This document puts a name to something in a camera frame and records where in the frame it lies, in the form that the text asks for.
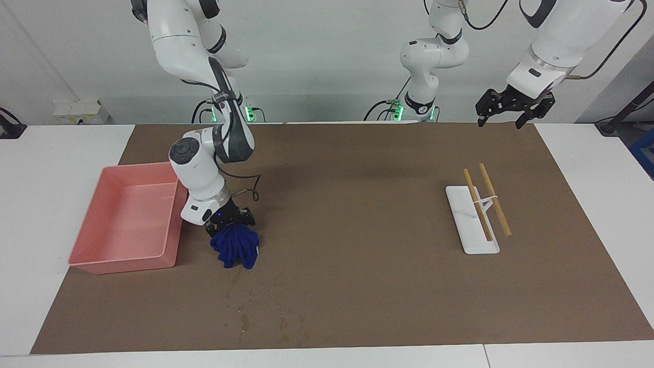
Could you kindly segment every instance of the black stand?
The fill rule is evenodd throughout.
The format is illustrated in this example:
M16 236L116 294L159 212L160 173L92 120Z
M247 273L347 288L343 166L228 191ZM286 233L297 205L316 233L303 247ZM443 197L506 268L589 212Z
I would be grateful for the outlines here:
M615 129L617 126L627 117L629 114L633 113L645 100L654 94L654 81L645 87L642 92L636 96L627 106L625 106L622 111L618 113L611 121L609 122L598 122L595 124L600 133L605 137L617 137Z
M0 134L0 139L18 139L27 128L25 124L12 124L3 115L0 115L0 126L5 131Z

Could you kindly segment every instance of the white table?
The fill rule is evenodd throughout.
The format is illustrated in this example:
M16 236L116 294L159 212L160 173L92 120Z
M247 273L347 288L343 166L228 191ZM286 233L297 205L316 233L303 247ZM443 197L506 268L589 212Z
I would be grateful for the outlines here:
M594 126L537 129L654 324L654 181ZM26 356L65 276L100 169L118 162L132 130L31 126L17 141L0 141L0 367L654 366L654 341Z

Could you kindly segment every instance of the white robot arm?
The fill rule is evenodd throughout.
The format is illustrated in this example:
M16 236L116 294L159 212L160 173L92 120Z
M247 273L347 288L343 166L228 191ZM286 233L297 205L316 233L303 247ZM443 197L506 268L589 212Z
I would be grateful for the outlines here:
M555 103L552 88L569 76L629 4L627 0L520 0L520 10L538 34L506 79L506 89L487 90L475 105L479 126L504 111L523 112L516 121L518 129L544 117Z
M213 20L220 12L217 0L132 0L132 6L137 19L148 25L161 67L185 83L209 88L226 121L188 132L170 148L170 163L189 191L182 218L206 224L211 235L236 221L253 225L249 210L231 200L218 170L218 163L242 162L254 151L240 108L242 96L224 70L245 66L247 52Z
M400 61L411 74L402 101L404 113L417 120L426 120L432 111L438 90L435 70L462 65L470 51L458 0L434 0L429 24L436 37L406 43L400 52Z

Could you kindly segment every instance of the blue towel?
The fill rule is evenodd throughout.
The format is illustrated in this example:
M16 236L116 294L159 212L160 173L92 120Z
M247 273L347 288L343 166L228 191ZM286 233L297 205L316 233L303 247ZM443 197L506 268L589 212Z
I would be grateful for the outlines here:
M243 266L250 269L259 254L259 237L247 225L234 223L211 238L211 247L218 252L218 259L225 268L234 267L236 261L241 260Z

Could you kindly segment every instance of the pink tray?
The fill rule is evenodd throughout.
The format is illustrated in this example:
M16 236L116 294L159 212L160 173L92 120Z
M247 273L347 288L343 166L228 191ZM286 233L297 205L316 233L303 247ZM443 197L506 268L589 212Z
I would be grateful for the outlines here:
M93 274L174 266L187 193L168 162L107 166L68 264Z

